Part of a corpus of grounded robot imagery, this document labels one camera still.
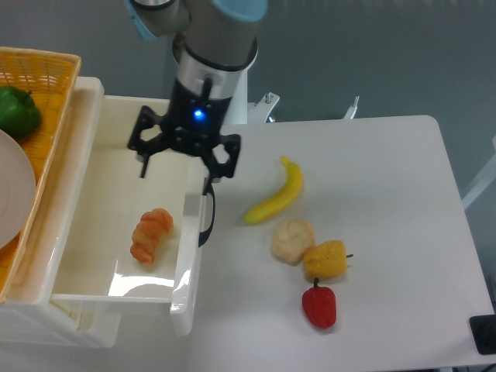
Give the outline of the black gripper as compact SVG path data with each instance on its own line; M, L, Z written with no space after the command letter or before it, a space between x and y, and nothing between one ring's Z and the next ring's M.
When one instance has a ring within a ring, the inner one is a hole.
M211 77L204 79L198 94L176 81L166 114L158 115L147 105L141 108L128 142L142 164L140 178L146 177L150 157L165 150L202 159L209 172L203 195L210 193L212 178L234 176L241 137L220 133L230 100L214 98L213 88Z

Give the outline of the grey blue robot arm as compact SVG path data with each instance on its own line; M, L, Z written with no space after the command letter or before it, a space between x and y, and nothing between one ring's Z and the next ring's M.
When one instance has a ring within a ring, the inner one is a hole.
M167 112L143 106L128 148L144 166L156 153L173 150L199 157L212 182L234 175L241 148L237 134L220 133L242 72L257 53L256 31L266 1L127 1L126 8L146 40L183 36Z

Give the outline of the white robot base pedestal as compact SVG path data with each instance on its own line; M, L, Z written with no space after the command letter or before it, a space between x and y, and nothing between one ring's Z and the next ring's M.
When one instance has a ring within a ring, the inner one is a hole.
M224 118L225 125L247 124L248 121L248 71L253 66L258 54L257 39L254 39L245 68L241 71L236 90Z

